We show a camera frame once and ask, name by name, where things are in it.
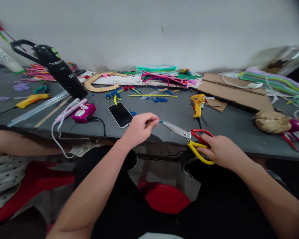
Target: black pants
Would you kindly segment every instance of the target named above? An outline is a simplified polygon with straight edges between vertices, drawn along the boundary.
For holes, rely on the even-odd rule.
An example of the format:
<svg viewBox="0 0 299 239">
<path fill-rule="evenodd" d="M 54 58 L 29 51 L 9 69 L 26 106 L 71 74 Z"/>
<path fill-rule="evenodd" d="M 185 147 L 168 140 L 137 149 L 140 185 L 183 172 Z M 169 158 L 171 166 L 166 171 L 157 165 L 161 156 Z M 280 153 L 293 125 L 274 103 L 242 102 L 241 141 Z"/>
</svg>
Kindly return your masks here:
<svg viewBox="0 0 299 239">
<path fill-rule="evenodd" d="M 76 169 L 74 189 L 111 149 L 93 148 Z M 130 179 L 130 151 L 109 200 L 94 225 L 91 238 L 139 238 L 146 232 L 187 238 L 276 238 L 258 204 L 243 181 L 232 171 L 196 160 L 190 174 L 202 183 L 196 201 L 178 215 L 151 209 Z"/>
</svg>

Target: bottle handle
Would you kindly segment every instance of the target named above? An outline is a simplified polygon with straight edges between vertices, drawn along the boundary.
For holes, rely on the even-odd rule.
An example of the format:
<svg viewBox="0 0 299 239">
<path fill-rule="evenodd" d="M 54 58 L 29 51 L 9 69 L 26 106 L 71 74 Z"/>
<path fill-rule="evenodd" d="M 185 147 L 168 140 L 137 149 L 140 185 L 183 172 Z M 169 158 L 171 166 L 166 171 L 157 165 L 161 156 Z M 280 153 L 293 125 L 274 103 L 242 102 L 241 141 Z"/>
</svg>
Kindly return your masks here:
<svg viewBox="0 0 299 239">
<path fill-rule="evenodd" d="M 23 44 L 24 45 L 29 45 L 29 46 L 32 46 L 32 47 L 36 46 L 36 44 L 34 44 L 33 42 L 28 41 L 28 40 L 24 40 L 24 39 L 10 42 L 10 45 L 11 45 L 13 51 L 15 51 L 19 55 L 22 55 L 22 56 L 24 56 L 24 57 L 26 57 L 26 58 L 28 58 L 28 59 L 30 59 L 30 60 L 32 60 L 32 61 L 40 64 L 40 65 L 42 65 L 42 66 L 45 66 L 45 64 L 42 61 L 40 61 L 39 59 L 37 59 L 37 58 L 31 56 L 30 54 L 27 54 L 27 53 L 25 53 L 25 52 L 23 52 L 23 51 L 21 51 L 21 50 L 19 50 L 19 49 L 16 48 L 16 46 L 21 46 Z"/>
</svg>

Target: phone screen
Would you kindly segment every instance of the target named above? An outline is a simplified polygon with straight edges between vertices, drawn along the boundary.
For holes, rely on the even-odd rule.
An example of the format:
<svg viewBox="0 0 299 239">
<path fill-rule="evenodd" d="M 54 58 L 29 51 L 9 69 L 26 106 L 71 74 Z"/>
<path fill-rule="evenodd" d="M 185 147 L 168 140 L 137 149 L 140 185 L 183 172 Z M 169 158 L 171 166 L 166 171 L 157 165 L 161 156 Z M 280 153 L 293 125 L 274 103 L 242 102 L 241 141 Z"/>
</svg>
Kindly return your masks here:
<svg viewBox="0 0 299 239">
<path fill-rule="evenodd" d="M 124 128 L 133 119 L 133 116 L 121 102 L 117 103 L 117 105 L 109 106 L 109 111 L 111 112 L 120 128 Z"/>
</svg>

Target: polka dot shirt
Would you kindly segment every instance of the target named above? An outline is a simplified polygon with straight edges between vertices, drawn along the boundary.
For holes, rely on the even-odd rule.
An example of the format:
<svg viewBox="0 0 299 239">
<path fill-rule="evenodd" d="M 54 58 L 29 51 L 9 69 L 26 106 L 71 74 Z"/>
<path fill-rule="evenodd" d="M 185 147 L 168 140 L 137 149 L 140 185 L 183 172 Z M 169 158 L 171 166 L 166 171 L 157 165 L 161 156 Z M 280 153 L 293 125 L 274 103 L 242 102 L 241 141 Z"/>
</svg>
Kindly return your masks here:
<svg viewBox="0 0 299 239">
<path fill-rule="evenodd" d="M 0 157 L 0 208 L 18 191 L 29 162 L 26 157 Z"/>
</svg>

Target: white container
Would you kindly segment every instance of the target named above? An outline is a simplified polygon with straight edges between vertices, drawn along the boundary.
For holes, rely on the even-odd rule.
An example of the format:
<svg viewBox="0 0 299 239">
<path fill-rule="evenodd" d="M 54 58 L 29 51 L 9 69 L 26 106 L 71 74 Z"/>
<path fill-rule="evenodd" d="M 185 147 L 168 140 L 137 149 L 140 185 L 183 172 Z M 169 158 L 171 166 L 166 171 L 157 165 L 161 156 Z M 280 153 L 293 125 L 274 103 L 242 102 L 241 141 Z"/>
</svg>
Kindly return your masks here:
<svg viewBox="0 0 299 239">
<path fill-rule="evenodd" d="M 0 64 L 8 67 L 13 72 L 23 71 L 24 68 L 20 66 L 11 56 L 0 48 Z"/>
</svg>

